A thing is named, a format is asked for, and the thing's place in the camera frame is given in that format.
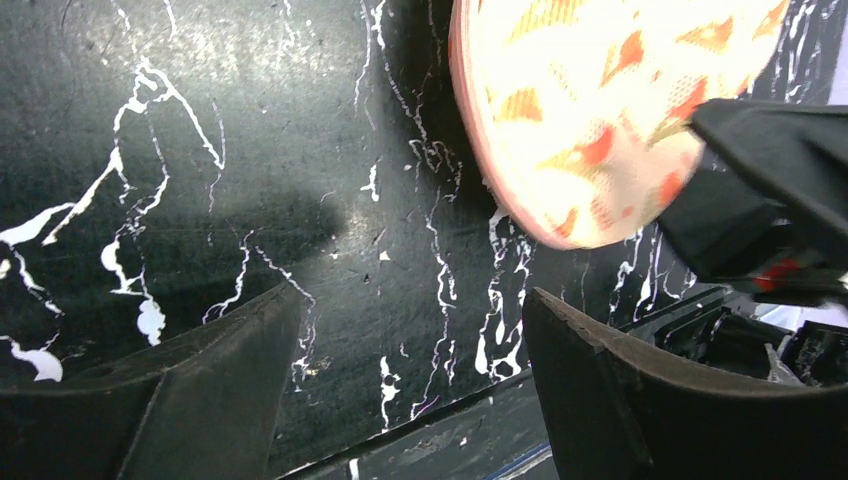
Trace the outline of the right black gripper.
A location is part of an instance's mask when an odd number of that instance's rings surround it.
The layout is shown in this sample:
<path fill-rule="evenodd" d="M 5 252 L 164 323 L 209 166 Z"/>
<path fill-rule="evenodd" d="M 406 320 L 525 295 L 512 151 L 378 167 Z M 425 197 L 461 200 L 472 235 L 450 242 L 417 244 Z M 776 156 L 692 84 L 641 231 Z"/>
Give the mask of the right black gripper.
<path fill-rule="evenodd" d="M 658 219 L 682 263 L 755 302 L 847 306 L 846 106 L 714 99 L 688 128 L 726 168 L 697 161 Z"/>

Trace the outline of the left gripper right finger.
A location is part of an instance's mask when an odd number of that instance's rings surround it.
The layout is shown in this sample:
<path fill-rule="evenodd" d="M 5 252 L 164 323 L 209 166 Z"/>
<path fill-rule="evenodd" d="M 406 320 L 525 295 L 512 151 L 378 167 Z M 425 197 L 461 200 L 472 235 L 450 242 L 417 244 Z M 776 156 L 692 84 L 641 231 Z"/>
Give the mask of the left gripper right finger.
<path fill-rule="evenodd" d="M 563 479 L 843 479 L 847 390 L 716 369 L 533 290 L 522 313 Z"/>

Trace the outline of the floral pink fabric pouch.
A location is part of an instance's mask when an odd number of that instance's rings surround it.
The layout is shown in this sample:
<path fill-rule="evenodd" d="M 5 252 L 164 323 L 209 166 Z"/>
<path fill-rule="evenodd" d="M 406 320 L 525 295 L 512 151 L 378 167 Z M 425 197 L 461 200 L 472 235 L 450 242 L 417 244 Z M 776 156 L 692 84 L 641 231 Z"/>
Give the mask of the floral pink fabric pouch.
<path fill-rule="evenodd" d="M 448 56 L 497 203 L 559 250 L 619 242 L 693 175 L 690 115 L 745 92 L 785 1 L 457 1 Z"/>

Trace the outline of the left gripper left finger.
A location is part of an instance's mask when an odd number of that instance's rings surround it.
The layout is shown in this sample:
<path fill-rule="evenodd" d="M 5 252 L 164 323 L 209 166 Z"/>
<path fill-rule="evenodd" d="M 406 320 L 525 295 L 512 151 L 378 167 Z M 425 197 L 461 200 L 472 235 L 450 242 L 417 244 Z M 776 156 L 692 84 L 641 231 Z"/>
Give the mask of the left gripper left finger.
<path fill-rule="evenodd" d="M 1 393 L 5 479 L 259 479 L 301 320 L 278 285 L 61 382 Z"/>

